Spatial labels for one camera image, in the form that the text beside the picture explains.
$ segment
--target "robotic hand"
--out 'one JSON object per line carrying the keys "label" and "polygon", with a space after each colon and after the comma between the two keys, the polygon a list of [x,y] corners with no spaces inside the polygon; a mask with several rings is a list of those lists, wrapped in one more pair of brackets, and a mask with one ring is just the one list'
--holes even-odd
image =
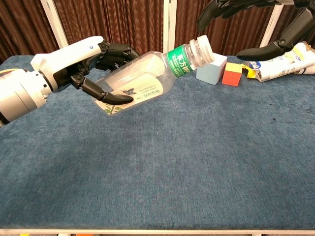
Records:
{"label": "robotic hand", "polygon": [[240,10],[252,6],[294,5],[304,8],[296,19],[284,30],[279,40],[261,48],[245,49],[237,54],[242,60],[264,61],[289,52],[315,29],[315,0],[211,0],[197,19],[198,32],[204,31],[212,18],[229,18]]}
{"label": "robotic hand", "polygon": [[113,71],[139,57],[128,45],[108,43],[101,36],[86,38],[49,54],[37,54],[33,72],[17,69],[0,76],[0,127],[43,106],[47,96],[69,85],[111,105],[133,101],[112,95],[87,79],[94,67]]}

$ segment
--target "white bottle cap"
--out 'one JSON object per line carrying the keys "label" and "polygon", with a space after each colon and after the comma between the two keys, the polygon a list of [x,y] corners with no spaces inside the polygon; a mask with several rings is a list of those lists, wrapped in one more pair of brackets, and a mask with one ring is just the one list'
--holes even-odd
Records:
{"label": "white bottle cap", "polygon": [[202,53],[202,57],[206,61],[207,64],[210,64],[215,60],[209,39],[206,35],[197,37],[197,42]]}

